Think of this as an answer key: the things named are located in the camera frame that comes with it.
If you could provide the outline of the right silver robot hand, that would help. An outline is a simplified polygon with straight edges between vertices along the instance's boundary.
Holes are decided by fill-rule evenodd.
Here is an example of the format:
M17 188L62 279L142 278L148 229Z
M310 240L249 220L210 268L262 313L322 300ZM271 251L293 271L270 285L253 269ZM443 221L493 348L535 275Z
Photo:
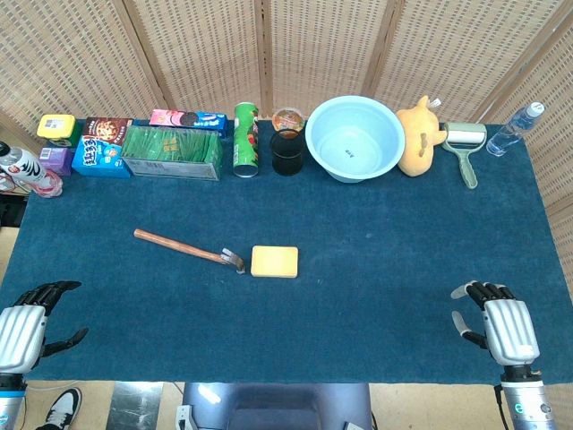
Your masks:
M471 330L460 312L451 313L460 337L490 352L501 366L528 366L540 350L526 303L508 287L491 282L469 281L455 288L453 299L470 297L479 307L484 334Z

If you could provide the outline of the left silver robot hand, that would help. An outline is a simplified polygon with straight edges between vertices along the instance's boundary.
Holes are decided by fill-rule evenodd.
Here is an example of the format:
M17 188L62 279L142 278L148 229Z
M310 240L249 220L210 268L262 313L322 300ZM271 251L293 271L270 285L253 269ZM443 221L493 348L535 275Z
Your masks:
M46 344L47 321L61 296L77 289L81 283L61 280L42 284L20 295L12 306L1 313L1 373L27 374L41 358L73 348L88 328L82 328L67 339Z

